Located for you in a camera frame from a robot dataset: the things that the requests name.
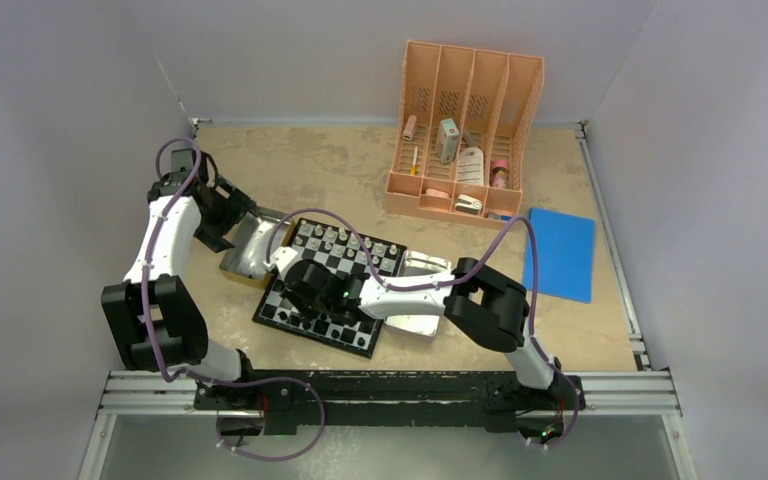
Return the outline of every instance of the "white wall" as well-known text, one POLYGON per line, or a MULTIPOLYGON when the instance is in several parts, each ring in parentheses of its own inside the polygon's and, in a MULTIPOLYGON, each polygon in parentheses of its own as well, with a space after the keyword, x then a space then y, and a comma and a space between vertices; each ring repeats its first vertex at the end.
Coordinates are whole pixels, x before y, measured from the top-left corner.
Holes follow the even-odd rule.
POLYGON ((538 122, 590 118, 654 0, 130 0, 187 113, 392 122, 408 39, 540 55, 538 122))
POLYGON ((589 141, 702 478, 768 478, 768 2, 660 0, 589 141))
POLYGON ((187 131, 127 5, 0 2, 0 478, 74 478, 106 371, 99 306, 187 131))

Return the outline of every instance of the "blue cutting board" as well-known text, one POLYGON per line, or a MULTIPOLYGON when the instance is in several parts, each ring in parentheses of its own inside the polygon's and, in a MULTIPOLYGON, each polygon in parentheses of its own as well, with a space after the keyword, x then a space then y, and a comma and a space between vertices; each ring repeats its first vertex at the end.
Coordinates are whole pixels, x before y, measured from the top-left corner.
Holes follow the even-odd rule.
MULTIPOLYGON (((532 208, 537 236, 538 292, 590 303, 596 224, 589 218, 532 208)), ((526 237, 522 284, 532 290, 531 245, 526 237)))

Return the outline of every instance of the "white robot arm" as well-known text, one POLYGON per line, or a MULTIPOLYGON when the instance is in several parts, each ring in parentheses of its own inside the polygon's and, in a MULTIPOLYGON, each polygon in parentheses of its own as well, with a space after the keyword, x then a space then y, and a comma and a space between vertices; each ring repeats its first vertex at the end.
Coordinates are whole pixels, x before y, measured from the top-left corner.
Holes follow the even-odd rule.
MULTIPOLYGON (((209 154, 204 154, 212 163, 209 154)), ((129 370, 157 371, 157 361, 147 338, 140 301, 145 252, 162 211, 184 182, 195 163, 192 149, 172 152, 172 171, 148 192, 149 224, 137 258, 122 283, 104 288, 101 305, 119 356, 129 370)), ((257 214, 257 204, 221 175, 207 184, 207 162, 175 202, 154 239, 149 265, 148 290, 152 320, 167 364, 186 365, 193 373, 218 380, 237 380, 249 365, 245 354, 223 347, 207 334, 204 319, 184 286, 187 254, 193 237, 214 252, 233 245, 223 236, 247 213, 257 214)))
POLYGON ((333 274, 291 247, 277 248, 266 267, 279 275, 287 298, 303 314, 324 313, 352 324, 395 315, 445 316, 479 345, 503 352, 520 384, 549 388, 554 371, 528 338, 524 287, 487 266, 462 285, 439 286, 464 276, 475 263, 461 259, 452 271, 388 278, 386 286, 367 275, 333 274), (430 286, 397 290, 422 285, 430 286), (478 289, 480 304, 472 301, 478 289))

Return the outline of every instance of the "chess board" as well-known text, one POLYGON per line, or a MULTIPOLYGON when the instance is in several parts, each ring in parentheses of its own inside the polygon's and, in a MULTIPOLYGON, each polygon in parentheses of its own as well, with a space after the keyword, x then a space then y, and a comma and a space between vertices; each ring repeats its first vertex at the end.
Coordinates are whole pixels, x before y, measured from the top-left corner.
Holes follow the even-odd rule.
MULTIPOLYGON (((367 248, 381 276, 396 276, 401 271, 407 247, 361 234, 354 238, 348 230, 308 219, 301 219, 290 236, 290 246, 302 258, 314 260, 332 272, 369 272, 361 242, 367 248)), ((255 323, 278 328, 367 358, 372 357, 383 320, 373 324, 338 325, 326 315, 303 318, 293 305, 281 297, 284 284, 273 277, 255 310, 255 323)))

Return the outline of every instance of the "table surface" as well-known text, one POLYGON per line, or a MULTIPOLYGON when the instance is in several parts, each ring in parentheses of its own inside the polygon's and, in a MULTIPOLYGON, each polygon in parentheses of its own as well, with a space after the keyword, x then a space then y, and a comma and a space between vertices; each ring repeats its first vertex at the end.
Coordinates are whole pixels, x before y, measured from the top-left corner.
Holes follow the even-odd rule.
MULTIPOLYGON (((497 232, 447 222, 391 215, 384 191, 393 158, 395 127, 243 127, 199 129, 202 149, 220 173, 258 205, 290 212, 321 207, 361 233, 457 260, 480 257, 497 232)), ((523 161, 523 204, 597 219, 584 160, 571 129, 534 129, 523 161)), ((308 218, 335 223, 318 215, 308 218)), ((636 365, 601 222, 596 222, 593 299, 590 304, 540 294, 537 334, 565 370, 634 371, 636 365)), ((525 229, 511 230, 488 264, 522 278, 525 229)), ((370 370, 510 370, 500 353, 475 345, 441 320, 433 340, 388 327, 366 359, 296 335, 255 324, 262 290, 226 279, 221 254, 198 241, 190 248, 185 281, 211 338, 245 351, 255 368, 370 370)))

